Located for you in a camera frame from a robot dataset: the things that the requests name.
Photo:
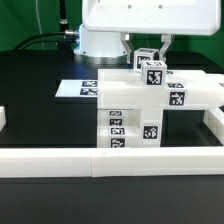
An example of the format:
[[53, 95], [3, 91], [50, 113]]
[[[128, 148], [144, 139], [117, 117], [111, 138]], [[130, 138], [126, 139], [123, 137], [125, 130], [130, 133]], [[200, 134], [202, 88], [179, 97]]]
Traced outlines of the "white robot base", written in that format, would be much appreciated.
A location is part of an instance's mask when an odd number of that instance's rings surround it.
[[119, 32], [89, 31], [83, 24], [79, 27], [79, 44], [74, 49], [77, 61], [90, 64], [127, 63], [127, 54]]

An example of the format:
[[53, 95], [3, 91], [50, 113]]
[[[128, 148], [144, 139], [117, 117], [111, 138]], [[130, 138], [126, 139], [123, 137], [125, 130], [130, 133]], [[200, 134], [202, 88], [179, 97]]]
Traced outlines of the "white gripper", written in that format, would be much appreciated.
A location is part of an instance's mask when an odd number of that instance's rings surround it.
[[221, 0], [82, 0], [82, 21], [88, 30], [120, 32], [132, 62], [132, 34], [162, 34], [159, 59], [174, 35], [213, 35], [221, 24]]

